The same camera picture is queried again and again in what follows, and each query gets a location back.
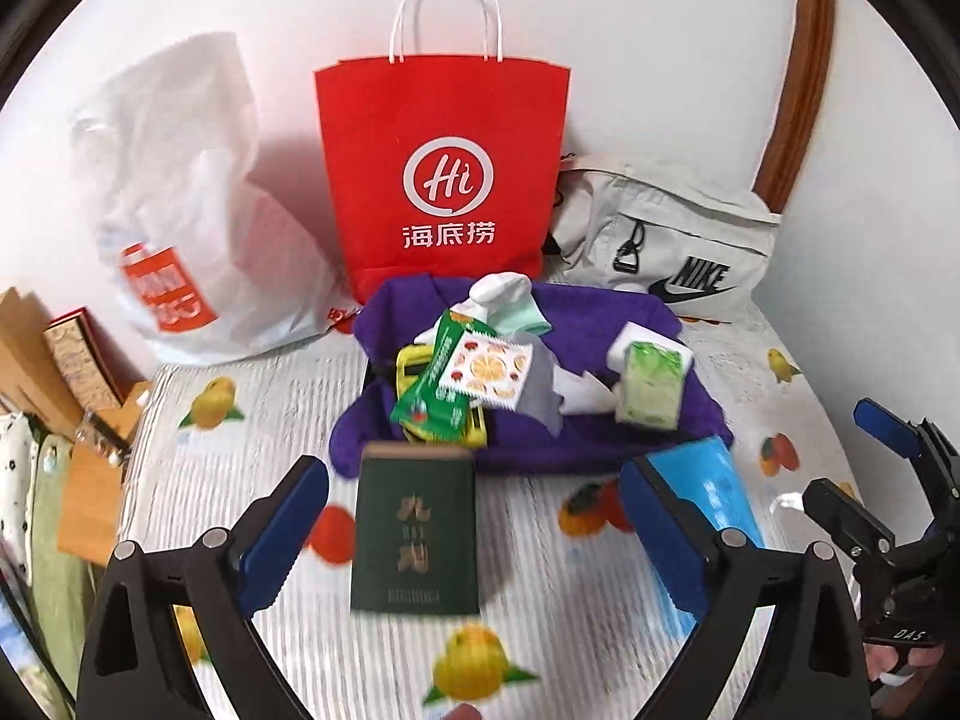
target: metal screw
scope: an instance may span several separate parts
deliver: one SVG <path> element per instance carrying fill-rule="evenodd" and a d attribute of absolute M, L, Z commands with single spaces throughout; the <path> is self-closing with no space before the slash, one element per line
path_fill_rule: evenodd
<path fill-rule="evenodd" d="M 819 557 L 820 560 L 833 560 L 833 547 L 825 541 L 817 541 L 817 543 L 813 545 L 813 554 Z"/>
<path fill-rule="evenodd" d="M 216 549 L 227 543 L 227 531 L 223 528 L 214 528 L 203 534 L 203 546 L 208 549 Z"/>
<path fill-rule="evenodd" d="M 136 544 L 132 541 L 121 541 L 113 551 L 113 556 L 117 560 L 126 560 L 130 555 L 136 552 Z"/>
<path fill-rule="evenodd" d="M 747 536 L 737 528 L 724 528 L 720 532 L 720 541 L 728 547 L 742 547 L 747 543 Z"/>

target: hi logo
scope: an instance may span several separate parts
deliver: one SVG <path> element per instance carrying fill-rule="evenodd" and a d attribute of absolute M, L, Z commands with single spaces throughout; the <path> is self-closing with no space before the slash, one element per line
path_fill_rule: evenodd
<path fill-rule="evenodd" d="M 403 169 L 410 202 L 434 217 L 459 217 L 478 208 L 493 186 L 493 162 L 467 138 L 435 138 L 418 148 Z"/>
<path fill-rule="evenodd" d="M 709 295 L 720 295 L 733 289 L 733 287 L 719 288 L 720 282 L 729 271 L 729 265 L 712 263 L 699 257 L 688 257 L 677 275 L 654 282 L 650 285 L 648 292 L 656 295 L 664 303 L 681 303 L 685 300 L 708 298 Z"/>

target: brown wooden trim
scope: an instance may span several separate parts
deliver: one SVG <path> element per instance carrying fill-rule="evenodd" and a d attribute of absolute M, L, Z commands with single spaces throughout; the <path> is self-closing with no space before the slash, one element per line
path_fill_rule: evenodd
<path fill-rule="evenodd" d="M 754 191 L 782 213 L 797 181 L 827 85 L 836 0 L 797 0 L 784 91 Z"/>

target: nike swoosh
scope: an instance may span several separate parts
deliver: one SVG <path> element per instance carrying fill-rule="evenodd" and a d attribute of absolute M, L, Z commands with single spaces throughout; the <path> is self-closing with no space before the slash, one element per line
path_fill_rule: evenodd
<path fill-rule="evenodd" d="M 720 293 L 726 293 L 730 290 L 736 289 L 736 287 L 727 287 L 723 290 L 704 290 L 699 293 L 671 293 L 666 289 L 666 284 L 670 279 L 662 278 L 659 281 L 655 281 L 650 285 L 650 288 L 647 290 L 650 295 L 654 295 L 656 298 L 659 298 L 664 303 L 683 303 L 686 300 L 696 300 L 697 298 L 709 298 L 711 295 L 720 295 Z"/>

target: green packet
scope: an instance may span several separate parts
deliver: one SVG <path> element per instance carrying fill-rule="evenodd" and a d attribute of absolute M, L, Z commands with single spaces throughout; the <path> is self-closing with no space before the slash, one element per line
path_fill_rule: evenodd
<path fill-rule="evenodd" d="M 656 343 L 631 343 L 620 378 L 616 420 L 656 430 L 677 429 L 684 379 L 679 353 Z"/>
<path fill-rule="evenodd" d="M 390 412 L 390 421 L 409 423 L 444 442 L 459 442 L 462 439 L 467 429 L 469 395 L 450 391 L 445 386 L 438 386 L 437 382 L 453 356 L 458 341 L 467 332 L 497 337 L 496 330 L 479 319 L 443 312 L 437 328 L 437 341 L 433 344 L 433 357 L 413 386 L 397 400 L 397 405 Z"/>

